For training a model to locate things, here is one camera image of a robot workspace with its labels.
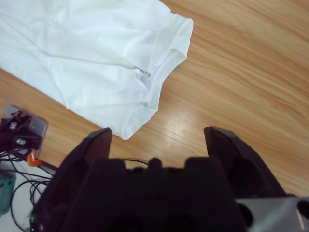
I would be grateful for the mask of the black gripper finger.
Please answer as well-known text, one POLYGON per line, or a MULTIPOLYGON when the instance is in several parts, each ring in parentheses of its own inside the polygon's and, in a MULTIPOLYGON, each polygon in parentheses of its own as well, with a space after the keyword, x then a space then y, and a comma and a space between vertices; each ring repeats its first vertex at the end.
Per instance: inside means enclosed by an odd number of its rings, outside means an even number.
POLYGON ((65 157, 33 207, 32 232, 59 231, 91 163, 109 157, 111 141, 110 128, 94 131, 65 157))
POLYGON ((204 135, 209 157, 220 161, 236 198, 287 196, 259 154, 232 131, 205 127, 204 135))

